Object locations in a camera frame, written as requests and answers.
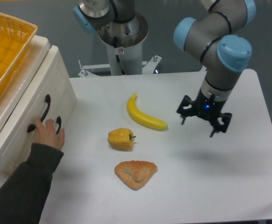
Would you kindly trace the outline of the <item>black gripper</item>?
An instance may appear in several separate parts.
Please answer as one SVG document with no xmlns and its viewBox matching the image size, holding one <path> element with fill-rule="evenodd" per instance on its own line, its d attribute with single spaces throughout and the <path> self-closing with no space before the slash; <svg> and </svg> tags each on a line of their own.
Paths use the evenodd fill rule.
<svg viewBox="0 0 272 224">
<path fill-rule="evenodd" d="M 178 113 L 182 118 L 181 125 L 184 124 L 187 117 L 193 117 L 197 115 L 202 119 L 209 118 L 209 123 L 213 127 L 213 130 L 210 134 L 210 138 L 212 138 L 215 133 L 226 133 L 231 121 L 232 113 L 221 112 L 225 103 L 226 100 L 211 101 L 200 90 L 195 100 L 191 100 L 188 95 L 185 95 L 176 113 Z"/>
</svg>

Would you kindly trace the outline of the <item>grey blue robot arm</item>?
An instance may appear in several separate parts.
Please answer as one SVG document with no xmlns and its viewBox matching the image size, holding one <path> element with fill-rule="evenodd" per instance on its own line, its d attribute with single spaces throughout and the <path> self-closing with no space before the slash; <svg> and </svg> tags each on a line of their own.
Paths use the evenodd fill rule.
<svg viewBox="0 0 272 224">
<path fill-rule="evenodd" d="M 173 33 L 174 43 L 207 69 L 197 98 L 182 99 L 177 113 L 182 119 L 196 116 L 225 133 L 231 113 L 222 108 L 246 69 L 252 54 L 250 43 L 235 32 L 256 14 L 252 0 L 204 0 L 208 16 L 201 21 L 184 18 Z M 107 47 L 112 75 L 142 74 L 142 43 L 148 34 L 146 19 L 132 0 L 82 0 L 73 8 L 87 33 L 98 33 Z"/>
</svg>

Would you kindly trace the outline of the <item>dark grey sleeved forearm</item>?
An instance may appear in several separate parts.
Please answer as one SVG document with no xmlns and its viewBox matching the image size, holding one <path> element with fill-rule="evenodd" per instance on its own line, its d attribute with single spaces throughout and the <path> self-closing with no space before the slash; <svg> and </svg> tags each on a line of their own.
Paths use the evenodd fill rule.
<svg viewBox="0 0 272 224">
<path fill-rule="evenodd" d="M 37 224 L 47 200 L 52 175 L 64 153 L 33 143 L 21 163 L 0 188 L 0 224 Z"/>
</svg>

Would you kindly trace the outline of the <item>person's hand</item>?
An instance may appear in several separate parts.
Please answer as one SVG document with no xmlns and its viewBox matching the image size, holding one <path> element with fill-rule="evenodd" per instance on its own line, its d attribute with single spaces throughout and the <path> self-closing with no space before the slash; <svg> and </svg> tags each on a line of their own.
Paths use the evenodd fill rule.
<svg viewBox="0 0 272 224">
<path fill-rule="evenodd" d="M 56 133 L 54 121 L 47 119 L 45 125 L 41 122 L 41 118 L 35 119 L 35 138 L 34 142 L 62 150 L 65 141 L 64 129 L 60 129 L 59 134 Z"/>
</svg>

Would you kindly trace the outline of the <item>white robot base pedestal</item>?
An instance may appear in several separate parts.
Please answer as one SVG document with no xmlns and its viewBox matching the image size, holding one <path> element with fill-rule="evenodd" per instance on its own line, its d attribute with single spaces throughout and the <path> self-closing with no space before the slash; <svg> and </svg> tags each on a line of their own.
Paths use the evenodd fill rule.
<svg viewBox="0 0 272 224">
<path fill-rule="evenodd" d="M 148 23 L 139 13 L 126 23 L 115 21 L 98 30 L 101 41 L 107 48 L 109 64 L 123 64 L 128 75 L 139 75 L 143 61 L 143 42 L 148 34 Z"/>
</svg>

